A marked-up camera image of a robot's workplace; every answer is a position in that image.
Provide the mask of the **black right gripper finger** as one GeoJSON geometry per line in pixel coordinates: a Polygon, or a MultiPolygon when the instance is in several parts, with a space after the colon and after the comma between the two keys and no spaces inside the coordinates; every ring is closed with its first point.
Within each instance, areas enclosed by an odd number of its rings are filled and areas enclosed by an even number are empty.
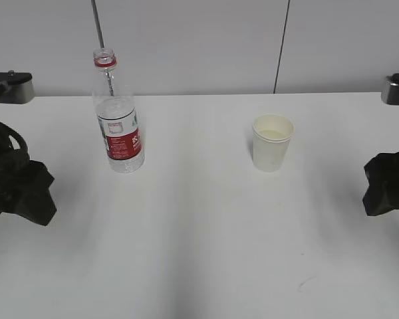
{"type": "Polygon", "coordinates": [[[364,166],[368,189],[362,199],[368,216],[399,210],[399,152],[379,153],[364,166]]]}

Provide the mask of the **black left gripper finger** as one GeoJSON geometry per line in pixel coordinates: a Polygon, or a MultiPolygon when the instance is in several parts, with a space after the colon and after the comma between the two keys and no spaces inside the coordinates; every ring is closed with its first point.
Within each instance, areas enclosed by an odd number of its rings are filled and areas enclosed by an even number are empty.
{"type": "Polygon", "coordinates": [[[0,172],[0,214],[47,226],[57,212],[49,187],[54,177],[44,163],[30,161],[18,171],[0,172]]]}

